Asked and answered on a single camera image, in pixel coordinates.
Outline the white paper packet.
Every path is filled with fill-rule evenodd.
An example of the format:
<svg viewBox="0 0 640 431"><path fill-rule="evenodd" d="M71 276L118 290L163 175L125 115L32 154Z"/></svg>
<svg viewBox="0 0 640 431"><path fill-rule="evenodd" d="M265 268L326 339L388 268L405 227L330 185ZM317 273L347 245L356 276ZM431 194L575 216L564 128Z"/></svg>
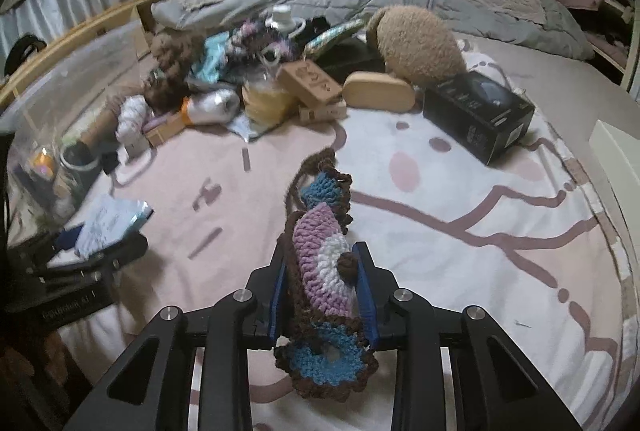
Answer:
<svg viewBox="0 0 640 431"><path fill-rule="evenodd" d="M138 232L150 220L154 209L144 200L102 196L82 225L74 250L81 259L111 247Z"/></svg>

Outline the crocheted purple blue bag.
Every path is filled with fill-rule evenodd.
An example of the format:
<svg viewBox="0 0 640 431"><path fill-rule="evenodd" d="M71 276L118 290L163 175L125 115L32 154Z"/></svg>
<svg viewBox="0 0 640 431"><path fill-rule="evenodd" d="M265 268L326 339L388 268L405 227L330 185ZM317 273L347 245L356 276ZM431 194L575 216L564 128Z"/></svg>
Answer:
<svg viewBox="0 0 640 431"><path fill-rule="evenodd" d="M346 238L351 186L326 147L303 160L285 194L281 243L290 319L274 357L305 399L344 402L378 369L358 313L359 259Z"/></svg>

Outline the carved wooden tag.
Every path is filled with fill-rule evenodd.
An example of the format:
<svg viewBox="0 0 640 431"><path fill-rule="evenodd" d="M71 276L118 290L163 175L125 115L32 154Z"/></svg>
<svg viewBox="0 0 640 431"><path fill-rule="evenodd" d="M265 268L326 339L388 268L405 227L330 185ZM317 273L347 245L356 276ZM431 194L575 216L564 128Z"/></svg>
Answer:
<svg viewBox="0 0 640 431"><path fill-rule="evenodd" d="M329 104L342 94L342 86L311 60L281 65L278 84L310 108Z"/></svg>

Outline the brown furry headband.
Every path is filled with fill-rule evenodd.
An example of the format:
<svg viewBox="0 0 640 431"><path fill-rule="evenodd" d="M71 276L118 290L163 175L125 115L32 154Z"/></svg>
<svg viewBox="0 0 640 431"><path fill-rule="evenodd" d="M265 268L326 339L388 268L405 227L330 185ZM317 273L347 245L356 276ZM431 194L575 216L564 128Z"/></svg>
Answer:
<svg viewBox="0 0 640 431"><path fill-rule="evenodd" d="M179 35L160 32L153 37L150 51L168 79L183 80L192 66L201 61L205 51L205 37L190 32Z"/></svg>

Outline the clear plastic storage bin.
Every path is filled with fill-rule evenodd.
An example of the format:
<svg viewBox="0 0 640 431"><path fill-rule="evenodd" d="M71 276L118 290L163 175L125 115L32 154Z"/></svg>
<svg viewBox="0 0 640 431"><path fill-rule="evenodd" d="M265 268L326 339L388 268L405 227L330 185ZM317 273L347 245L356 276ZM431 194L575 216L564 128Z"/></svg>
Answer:
<svg viewBox="0 0 640 431"><path fill-rule="evenodd" d="M1 115L14 133L6 163L9 242L67 223L80 208L102 162L68 159L68 149L98 118L115 84L138 73L141 24L131 21L62 59Z"/></svg>

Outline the silver foil pouch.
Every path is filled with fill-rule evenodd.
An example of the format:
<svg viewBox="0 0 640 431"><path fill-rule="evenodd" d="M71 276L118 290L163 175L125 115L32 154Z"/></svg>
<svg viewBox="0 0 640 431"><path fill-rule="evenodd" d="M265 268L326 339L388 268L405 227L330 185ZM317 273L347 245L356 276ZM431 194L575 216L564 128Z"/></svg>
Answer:
<svg viewBox="0 0 640 431"><path fill-rule="evenodd" d="M225 125L240 110L238 93L220 88L207 93L193 94L181 106L180 115L187 127Z"/></svg>

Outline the oval wooden box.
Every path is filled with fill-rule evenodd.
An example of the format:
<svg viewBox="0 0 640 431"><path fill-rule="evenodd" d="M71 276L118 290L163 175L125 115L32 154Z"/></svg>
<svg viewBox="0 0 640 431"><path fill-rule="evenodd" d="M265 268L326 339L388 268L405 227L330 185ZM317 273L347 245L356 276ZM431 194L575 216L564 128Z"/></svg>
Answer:
<svg viewBox="0 0 640 431"><path fill-rule="evenodd" d="M416 92L405 80L383 73L355 72L343 86L342 96L349 107L408 113L416 104Z"/></svg>

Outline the black product box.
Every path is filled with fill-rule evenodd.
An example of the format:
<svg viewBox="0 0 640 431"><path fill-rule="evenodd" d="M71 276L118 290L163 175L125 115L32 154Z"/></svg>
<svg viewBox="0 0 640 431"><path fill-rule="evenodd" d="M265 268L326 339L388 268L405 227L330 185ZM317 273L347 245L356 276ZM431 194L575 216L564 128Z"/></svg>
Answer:
<svg viewBox="0 0 640 431"><path fill-rule="evenodd" d="M423 90L423 116L489 165L527 133L535 107L479 72Z"/></svg>

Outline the brown plush hedgehog toy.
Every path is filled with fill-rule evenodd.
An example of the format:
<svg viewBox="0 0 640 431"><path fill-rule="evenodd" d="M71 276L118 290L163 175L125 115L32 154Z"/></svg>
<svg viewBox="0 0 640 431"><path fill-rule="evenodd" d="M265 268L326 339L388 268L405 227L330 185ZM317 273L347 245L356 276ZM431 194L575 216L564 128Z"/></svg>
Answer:
<svg viewBox="0 0 640 431"><path fill-rule="evenodd" d="M370 17L367 44L393 76L424 88L466 72L457 40L435 14L418 6L386 6Z"/></svg>

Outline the wooden shelf unit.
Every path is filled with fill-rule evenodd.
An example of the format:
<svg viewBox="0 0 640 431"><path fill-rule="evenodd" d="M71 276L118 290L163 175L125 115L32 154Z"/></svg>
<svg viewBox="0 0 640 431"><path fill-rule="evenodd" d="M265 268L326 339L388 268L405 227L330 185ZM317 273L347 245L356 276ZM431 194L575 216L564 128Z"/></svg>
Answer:
<svg viewBox="0 0 640 431"><path fill-rule="evenodd" d="M1 109L5 110L33 82L74 51L126 24L134 23L134 48L138 60L147 56L156 27L151 6L161 1L165 0L127 0L97 16L90 17L66 32L61 38L55 39L42 52L22 64L6 81L1 88Z"/></svg>

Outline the floral fabric pouch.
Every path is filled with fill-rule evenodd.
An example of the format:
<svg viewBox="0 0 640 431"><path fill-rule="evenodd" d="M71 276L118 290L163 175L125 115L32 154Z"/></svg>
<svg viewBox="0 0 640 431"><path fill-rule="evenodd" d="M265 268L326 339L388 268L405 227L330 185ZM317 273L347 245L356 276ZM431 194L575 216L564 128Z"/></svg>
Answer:
<svg viewBox="0 0 640 431"><path fill-rule="evenodd" d="M303 58L316 60L341 41L350 38L367 25L367 20L362 17L354 18L348 22L331 27L326 32L313 40L310 40L303 50Z"/></svg>

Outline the grey blue quilt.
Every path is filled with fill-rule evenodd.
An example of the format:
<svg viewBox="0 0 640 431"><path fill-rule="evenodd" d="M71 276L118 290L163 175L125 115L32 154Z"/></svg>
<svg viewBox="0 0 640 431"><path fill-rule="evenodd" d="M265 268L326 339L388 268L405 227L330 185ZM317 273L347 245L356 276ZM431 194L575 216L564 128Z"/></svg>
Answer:
<svg viewBox="0 0 640 431"><path fill-rule="evenodd" d="M394 4L420 6L439 16L454 32L578 61L593 58L591 44L567 8L555 0L540 2L544 10L541 24L491 11L472 0L222 0L195 11L188 11L179 0L166 0L153 4L151 11L157 23L171 29L219 32L276 4L286 4L296 17L323 16L332 26Z"/></svg>

